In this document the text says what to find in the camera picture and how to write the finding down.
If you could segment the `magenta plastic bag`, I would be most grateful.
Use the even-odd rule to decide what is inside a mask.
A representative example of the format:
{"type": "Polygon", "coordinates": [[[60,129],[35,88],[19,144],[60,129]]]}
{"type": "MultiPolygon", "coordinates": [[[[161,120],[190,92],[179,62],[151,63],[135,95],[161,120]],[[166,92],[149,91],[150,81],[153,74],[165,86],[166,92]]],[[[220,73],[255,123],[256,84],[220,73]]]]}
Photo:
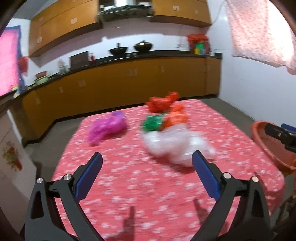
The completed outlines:
{"type": "Polygon", "coordinates": [[[88,142],[98,145],[108,137],[117,135],[127,130],[125,114],[122,111],[114,111],[106,118],[94,121],[88,133],[88,142]]]}

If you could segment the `large red plastic bag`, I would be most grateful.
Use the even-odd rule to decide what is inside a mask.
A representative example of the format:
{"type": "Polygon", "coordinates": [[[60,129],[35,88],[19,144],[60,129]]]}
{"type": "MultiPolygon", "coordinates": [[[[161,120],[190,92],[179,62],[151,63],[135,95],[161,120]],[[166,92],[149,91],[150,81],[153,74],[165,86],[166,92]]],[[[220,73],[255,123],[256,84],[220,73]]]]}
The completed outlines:
{"type": "Polygon", "coordinates": [[[179,99],[178,92],[169,92],[165,97],[152,96],[145,105],[152,113],[164,113],[171,108],[171,105],[179,99]]]}

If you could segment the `brown lower kitchen cabinets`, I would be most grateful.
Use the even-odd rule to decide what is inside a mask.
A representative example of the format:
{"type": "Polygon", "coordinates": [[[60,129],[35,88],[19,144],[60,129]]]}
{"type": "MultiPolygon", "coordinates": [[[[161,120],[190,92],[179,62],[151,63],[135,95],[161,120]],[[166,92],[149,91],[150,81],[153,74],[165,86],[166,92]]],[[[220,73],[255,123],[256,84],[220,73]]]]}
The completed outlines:
{"type": "Polygon", "coordinates": [[[21,94],[10,111],[21,143],[36,143],[58,120],[142,104],[171,91],[181,98],[218,94],[221,63],[214,57],[160,57],[89,67],[21,94]]]}

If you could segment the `flower sticker white cabinet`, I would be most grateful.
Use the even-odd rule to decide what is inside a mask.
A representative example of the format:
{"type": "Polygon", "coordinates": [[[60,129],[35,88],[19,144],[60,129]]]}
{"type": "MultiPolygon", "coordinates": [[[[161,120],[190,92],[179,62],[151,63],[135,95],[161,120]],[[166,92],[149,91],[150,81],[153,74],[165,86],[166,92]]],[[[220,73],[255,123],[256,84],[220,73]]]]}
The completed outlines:
{"type": "Polygon", "coordinates": [[[7,114],[1,117],[1,171],[20,193],[30,198],[37,167],[19,142],[7,114]]]}

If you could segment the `pink floral tablecloth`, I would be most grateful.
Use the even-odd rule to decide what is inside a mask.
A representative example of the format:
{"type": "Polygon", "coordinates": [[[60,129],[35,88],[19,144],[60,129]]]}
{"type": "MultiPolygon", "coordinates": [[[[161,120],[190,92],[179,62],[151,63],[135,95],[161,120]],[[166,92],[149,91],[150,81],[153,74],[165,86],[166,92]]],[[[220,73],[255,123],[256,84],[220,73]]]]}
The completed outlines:
{"type": "MultiPolygon", "coordinates": [[[[257,176],[263,184],[270,213],[280,206],[285,179],[264,152],[237,126],[200,100],[182,101],[189,127],[215,150],[214,163],[233,177],[257,176]]],[[[106,240],[190,240],[214,206],[197,173],[155,159],[146,152],[141,123],[145,106],[126,108],[128,130],[97,146],[87,141],[91,124],[105,118],[85,118],[68,142],[53,174],[59,180],[88,162],[95,152],[103,166],[80,205],[106,240]]]]}

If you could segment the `clear white plastic bag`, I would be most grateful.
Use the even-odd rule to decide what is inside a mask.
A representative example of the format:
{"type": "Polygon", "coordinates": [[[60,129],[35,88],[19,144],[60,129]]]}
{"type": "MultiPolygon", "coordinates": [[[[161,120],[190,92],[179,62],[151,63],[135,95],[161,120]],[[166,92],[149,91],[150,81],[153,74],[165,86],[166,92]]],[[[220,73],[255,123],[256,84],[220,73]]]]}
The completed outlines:
{"type": "Polygon", "coordinates": [[[143,132],[145,149],[156,158],[170,163],[192,166],[192,154],[200,151],[205,158],[213,159],[216,152],[200,132],[191,131],[186,124],[170,126],[163,131],[143,132]]]}

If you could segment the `pink hanging floral cloth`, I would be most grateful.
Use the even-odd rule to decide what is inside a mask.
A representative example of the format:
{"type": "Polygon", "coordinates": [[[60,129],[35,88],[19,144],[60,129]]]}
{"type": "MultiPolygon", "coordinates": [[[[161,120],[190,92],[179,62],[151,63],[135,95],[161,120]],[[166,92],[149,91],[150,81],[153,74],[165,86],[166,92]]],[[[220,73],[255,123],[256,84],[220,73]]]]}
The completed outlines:
{"type": "Polygon", "coordinates": [[[295,75],[295,34],[270,1],[225,1],[232,56],[285,66],[295,75]]]}

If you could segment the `green plastic bag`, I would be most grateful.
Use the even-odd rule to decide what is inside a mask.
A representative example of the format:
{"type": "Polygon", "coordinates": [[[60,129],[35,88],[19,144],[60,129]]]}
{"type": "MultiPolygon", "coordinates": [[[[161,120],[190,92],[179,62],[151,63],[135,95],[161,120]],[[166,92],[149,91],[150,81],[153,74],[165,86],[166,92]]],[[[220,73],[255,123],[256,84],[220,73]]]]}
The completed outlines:
{"type": "Polygon", "coordinates": [[[161,131],[164,123],[163,114],[148,115],[142,122],[142,130],[144,132],[161,131]]]}

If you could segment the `stacked bowls on counter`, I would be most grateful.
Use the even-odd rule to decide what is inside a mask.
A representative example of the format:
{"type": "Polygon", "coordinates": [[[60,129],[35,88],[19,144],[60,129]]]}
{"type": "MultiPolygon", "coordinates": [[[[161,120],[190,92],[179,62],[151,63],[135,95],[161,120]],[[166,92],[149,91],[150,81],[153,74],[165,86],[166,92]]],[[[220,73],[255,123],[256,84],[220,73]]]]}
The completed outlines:
{"type": "Polygon", "coordinates": [[[43,84],[48,80],[47,71],[39,72],[35,75],[35,77],[36,77],[36,79],[34,80],[34,83],[36,85],[43,84]]]}

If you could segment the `dark cutting board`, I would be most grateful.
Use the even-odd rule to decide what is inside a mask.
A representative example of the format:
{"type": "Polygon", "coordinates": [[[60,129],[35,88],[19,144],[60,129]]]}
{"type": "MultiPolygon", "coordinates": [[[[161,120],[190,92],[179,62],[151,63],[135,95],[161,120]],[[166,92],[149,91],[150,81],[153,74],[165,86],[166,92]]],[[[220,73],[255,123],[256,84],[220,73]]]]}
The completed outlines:
{"type": "Polygon", "coordinates": [[[70,57],[70,69],[75,70],[89,64],[89,52],[85,51],[70,57]]]}

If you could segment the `black wok with lid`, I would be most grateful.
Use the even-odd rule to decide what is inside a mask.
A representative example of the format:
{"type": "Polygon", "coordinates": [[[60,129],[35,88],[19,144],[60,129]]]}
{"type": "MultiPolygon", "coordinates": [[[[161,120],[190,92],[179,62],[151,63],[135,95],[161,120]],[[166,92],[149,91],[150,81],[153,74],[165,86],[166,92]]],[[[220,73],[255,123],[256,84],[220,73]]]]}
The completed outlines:
{"type": "Polygon", "coordinates": [[[139,53],[147,53],[152,49],[153,46],[154,45],[152,43],[142,40],[141,42],[135,44],[133,48],[139,53]]]}

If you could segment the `black wok left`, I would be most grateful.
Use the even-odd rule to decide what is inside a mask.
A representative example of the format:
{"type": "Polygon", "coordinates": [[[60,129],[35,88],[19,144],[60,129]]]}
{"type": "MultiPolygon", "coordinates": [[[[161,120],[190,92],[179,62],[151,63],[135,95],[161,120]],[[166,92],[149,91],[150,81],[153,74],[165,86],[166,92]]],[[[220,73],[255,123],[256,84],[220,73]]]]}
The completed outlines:
{"type": "Polygon", "coordinates": [[[127,50],[128,47],[122,47],[120,43],[117,43],[115,48],[109,49],[109,52],[113,56],[122,56],[126,53],[127,50]]]}

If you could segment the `brown upper cabinets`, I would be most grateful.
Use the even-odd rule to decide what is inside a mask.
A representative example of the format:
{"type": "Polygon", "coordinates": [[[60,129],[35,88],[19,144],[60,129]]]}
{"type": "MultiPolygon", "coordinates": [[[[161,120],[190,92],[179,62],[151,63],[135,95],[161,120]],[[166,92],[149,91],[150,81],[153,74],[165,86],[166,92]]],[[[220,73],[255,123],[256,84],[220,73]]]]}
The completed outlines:
{"type": "MultiPolygon", "coordinates": [[[[38,57],[79,35],[102,29],[97,21],[99,1],[56,1],[31,19],[29,56],[38,57]]],[[[208,27],[207,1],[152,1],[151,22],[208,27]]]]}

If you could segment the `steel range hood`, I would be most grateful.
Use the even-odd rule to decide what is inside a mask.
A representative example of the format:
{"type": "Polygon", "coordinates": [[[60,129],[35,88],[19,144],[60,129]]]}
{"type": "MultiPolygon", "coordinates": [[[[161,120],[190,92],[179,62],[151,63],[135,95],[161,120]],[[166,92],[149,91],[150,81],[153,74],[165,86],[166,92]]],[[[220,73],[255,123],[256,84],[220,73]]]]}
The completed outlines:
{"type": "Polygon", "coordinates": [[[131,18],[150,18],[154,14],[152,1],[99,1],[97,21],[106,23],[131,18]]]}

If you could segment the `red bag hanging on wall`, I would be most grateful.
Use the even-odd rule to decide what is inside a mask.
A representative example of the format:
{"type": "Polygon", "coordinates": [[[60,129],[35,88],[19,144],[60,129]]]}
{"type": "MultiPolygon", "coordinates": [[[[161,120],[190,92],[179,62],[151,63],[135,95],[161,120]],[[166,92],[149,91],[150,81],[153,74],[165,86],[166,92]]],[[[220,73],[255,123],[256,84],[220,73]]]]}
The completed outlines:
{"type": "Polygon", "coordinates": [[[29,61],[29,57],[28,56],[22,56],[18,60],[18,67],[19,67],[20,72],[22,74],[28,72],[28,61],[29,61]]]}

